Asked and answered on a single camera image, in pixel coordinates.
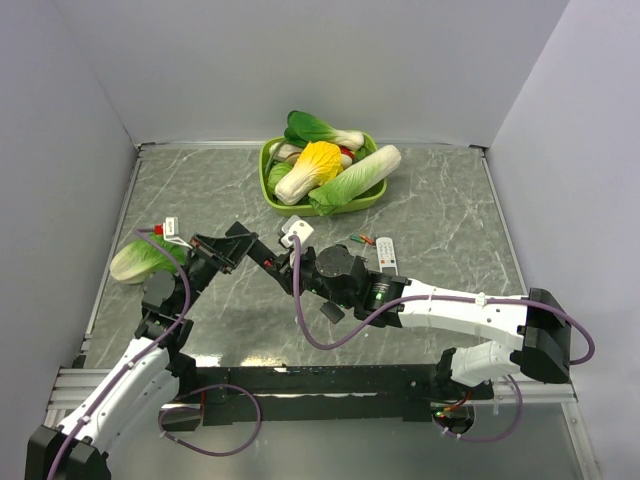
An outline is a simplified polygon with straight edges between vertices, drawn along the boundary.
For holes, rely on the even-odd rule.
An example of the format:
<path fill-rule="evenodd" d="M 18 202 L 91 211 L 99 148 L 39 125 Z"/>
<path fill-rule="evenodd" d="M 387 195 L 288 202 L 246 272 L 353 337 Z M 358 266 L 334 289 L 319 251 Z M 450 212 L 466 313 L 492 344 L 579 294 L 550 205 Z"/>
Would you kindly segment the black battery cover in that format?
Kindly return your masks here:
<path fill-rule="evenodd" d="M 341 307 L 331 301 L 325 302 L 320 311 L 332 324 L 338 324 L 345 316 Z"/>

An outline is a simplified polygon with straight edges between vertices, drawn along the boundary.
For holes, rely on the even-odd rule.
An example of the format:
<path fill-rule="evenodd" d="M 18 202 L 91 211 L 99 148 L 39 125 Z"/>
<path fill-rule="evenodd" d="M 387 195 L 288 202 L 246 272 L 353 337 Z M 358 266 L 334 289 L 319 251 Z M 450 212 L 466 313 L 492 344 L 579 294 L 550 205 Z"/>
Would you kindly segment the red orange battery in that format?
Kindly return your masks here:
<path fill-rule="evenodd" d="M 367 243 L 368 245 L 375 246 L 375 240 L 369 238 L 368 236 L 361 234 L 359 235 L 359 237 L 363 242 Z"/>

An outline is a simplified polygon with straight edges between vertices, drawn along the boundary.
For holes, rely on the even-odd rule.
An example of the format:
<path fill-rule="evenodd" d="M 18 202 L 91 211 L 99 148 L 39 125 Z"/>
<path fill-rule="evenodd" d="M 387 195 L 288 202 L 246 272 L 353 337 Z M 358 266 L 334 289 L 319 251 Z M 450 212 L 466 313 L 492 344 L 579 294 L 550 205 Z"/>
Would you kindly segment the black remote control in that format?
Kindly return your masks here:
<path fill-rule="evenodd" d="M 257 241 L 249 249 L 247 255 L 270 277 L 278 279 L 279 271 L 276 264 L 276 255 L 267 246 Z M 267 267 L 264 265 L 264 261 L 267 259 L 272 261 L 272 266 Z"/>

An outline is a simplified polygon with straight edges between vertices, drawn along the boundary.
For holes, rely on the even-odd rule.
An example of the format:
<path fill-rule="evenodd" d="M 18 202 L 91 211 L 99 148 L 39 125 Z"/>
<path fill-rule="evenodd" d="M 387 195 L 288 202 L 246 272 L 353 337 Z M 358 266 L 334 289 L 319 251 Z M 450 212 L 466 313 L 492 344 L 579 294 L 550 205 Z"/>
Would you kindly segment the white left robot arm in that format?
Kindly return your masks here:
<path fill-rule="evenodd" d="M 193 328 L 187 313 L 215 275 L 231 273 L 257 240 L 240 223 L 222 238 L 195 234 L 173 271 L 145 280 L 142 318 L 125 353 L 71 414 L 31 435 L 26 478 L 108 479 L 107 460 L 131 429 L 165 404 L 196 395 L 196 362 L 181 351 Z"/>

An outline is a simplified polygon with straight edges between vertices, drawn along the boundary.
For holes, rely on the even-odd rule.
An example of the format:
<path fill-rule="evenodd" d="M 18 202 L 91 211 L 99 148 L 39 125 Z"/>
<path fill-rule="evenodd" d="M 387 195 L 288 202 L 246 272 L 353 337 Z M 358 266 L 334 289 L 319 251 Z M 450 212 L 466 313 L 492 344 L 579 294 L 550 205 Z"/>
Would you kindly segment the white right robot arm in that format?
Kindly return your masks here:
<path fill-rule="evenodd" d="M 442 289 L 369 270 L 343 245 L 320 254 L 289 251 L 260 265 L 293 295 L 297 310 L 305 291 L 325 299 L 325 314 L 332 322 L 351 310 L 363 327 L 435 328 L 481 338 L 480 345 L 442 353 L 436 383 L 448 398 L 517 373 L 546 384 L 570 379 L 572 325 L 547 290 L 487 296 Z"/>

